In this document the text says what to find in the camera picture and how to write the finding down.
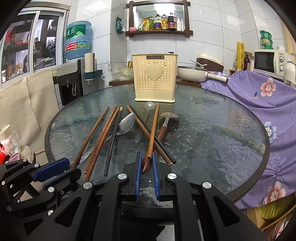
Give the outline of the steel spoon wooden handle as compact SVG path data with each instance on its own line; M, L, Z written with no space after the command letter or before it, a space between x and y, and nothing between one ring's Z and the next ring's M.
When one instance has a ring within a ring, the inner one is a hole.
M179 118L179 116L175 113L162 113L160 114L160 116L165 118L165 121L162 124L161 128L159 129L159 134L158 134L158 139L162 141L168 128L169 119L170 118L177 119ZM142 174L147 173L151 168L152 168L151 160L147 157L147 154L145 154L142 160Z

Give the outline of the clear plastic bag with cup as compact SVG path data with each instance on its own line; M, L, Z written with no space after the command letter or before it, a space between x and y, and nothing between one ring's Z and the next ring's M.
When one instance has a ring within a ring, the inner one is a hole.
M1 129L1 151L12 157L14 154L21 153L22 151L22 141L18 134L10 129L11 125L6 125Z

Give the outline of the black chopstick gold tip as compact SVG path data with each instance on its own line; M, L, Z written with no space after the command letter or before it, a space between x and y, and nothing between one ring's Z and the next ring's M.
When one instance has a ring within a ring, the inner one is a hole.
M112 149L113 149L113 146L114 146L116 133L117 133L117 130L118 130L118 127L119 127L119 122L120 122L120 117L121 117L121 114L122 114L122 110L123 110L123 107L121 106L119 108L119 111L118 111L117 119L116 119L114 129L113 129L113 133L112 133L112 136L111 136L110 146L109 146L109 149L108 149L108 152L107 152L106 164L105 164L105 169L104 169L104 173L103 173L104 177L107 177L107 175L108 175L108 170L109 170L109 165L110 165L111 155L112 155Z

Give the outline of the round glass table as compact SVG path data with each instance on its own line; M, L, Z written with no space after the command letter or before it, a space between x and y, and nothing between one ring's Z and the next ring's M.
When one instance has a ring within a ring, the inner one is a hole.
M62 108L45 136L49 161L74 160L86 135L106 107L131 105L144 117L132 84L85 95ZM211 182L238 201L257 182L269 158L269 138L262 122L238 102L215 92L177 85L175 102L162 103L172 112L163 145L176 163L172 170L191 183Z

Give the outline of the beige hanging cloth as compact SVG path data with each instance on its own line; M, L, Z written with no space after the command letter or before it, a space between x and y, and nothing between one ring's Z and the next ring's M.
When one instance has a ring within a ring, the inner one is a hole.
M48 163L45 133L59 111L53 73L42 70L1 88L1 128L9 125L23 144L36 154L41 165Z

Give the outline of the cream perforated utensil holder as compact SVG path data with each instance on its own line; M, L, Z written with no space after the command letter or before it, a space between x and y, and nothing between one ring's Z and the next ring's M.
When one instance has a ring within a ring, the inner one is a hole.
M133 54L135 101L175 102L177 54Z

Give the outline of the paper cup stack holder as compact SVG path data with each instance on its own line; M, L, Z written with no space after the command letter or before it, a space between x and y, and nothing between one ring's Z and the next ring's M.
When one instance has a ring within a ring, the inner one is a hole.
M91 85L93 80L99 78L102 75L101 70L97 70L95 53L86 53L84 59L84 77L87 85Z

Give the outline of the white pan with lid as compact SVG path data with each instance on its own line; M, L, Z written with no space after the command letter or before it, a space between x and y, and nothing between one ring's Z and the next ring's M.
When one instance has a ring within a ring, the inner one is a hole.
M202 68L178 66L177 71L179 78L185 81L202 83L208 79L214 79L224 83L228 82L227 77L216 75Z

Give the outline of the yellow snack bag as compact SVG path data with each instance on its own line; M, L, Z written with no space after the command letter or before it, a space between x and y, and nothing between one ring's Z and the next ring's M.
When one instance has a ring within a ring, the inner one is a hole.
M149 31L150 22L148 18L142 19L142 31Z

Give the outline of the dark soy sauce bottle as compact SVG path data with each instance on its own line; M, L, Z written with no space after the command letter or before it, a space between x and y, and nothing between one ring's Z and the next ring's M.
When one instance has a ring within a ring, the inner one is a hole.
M168 30L170 31L176 31L177 30L177 19L173 13L170 13L168 15Z

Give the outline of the green bottle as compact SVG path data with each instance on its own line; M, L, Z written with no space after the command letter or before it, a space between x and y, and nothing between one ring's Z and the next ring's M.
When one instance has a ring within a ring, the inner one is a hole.
M149 30L152 31L154 29L154 18L153 16L149 17Z

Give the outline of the yellow foil roll box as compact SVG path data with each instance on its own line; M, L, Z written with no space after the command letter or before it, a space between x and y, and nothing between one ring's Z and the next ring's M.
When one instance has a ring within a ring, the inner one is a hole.
M244 68L244 43L237 42L237 60L236 60L237 70L243 70Z

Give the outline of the green instant noodle cups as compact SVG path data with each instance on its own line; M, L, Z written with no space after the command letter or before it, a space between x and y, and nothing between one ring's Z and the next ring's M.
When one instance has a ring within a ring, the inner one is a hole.
M261 46L263 49L273 49L273 41L272 41L272 35L271 33L260 30L260 40L261 40Z

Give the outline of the window with metal frame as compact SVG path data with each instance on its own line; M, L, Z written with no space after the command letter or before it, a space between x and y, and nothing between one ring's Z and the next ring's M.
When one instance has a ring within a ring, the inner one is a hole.
M1 39L1 87L65 63L69 10L60 5L25 7Z

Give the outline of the dark wooden wall shelf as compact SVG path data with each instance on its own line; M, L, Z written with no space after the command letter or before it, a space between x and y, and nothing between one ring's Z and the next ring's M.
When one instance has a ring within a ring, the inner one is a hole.
M191 5L190 1L129 1L125 6L128 9L128 28L133 28L133 8L136 6L148 6L152 4L176 4L182 5L184 9L184 24L185 30L184 31L171 31L171 30L152 30L152 31L142 31L142 32L133 32L126 31L125 34L132 38L135 35L148 35L148 34L175 34L175 35L183 35L186 37L191 37L193 35L193 31L190 30L190 23L189 23L189 10L188 7Z

